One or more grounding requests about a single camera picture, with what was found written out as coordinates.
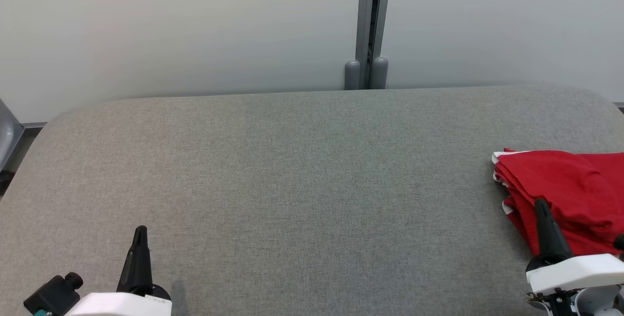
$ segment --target white wall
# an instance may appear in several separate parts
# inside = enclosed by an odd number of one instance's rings
[[[0,99],[25,122],[100,100],[343,89],[358,0],[0,0]]]
[[[388,0],[388,88],[557,82],[624,101],[624,0]]]

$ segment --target red cloth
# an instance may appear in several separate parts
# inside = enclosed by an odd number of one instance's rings
[[[576,256],[619,254],[624,233],[624,153],[518,152],[498,156],[495,174],[508,185],[507,216],[534,255],[539,254],[535,199],[550,204]]]

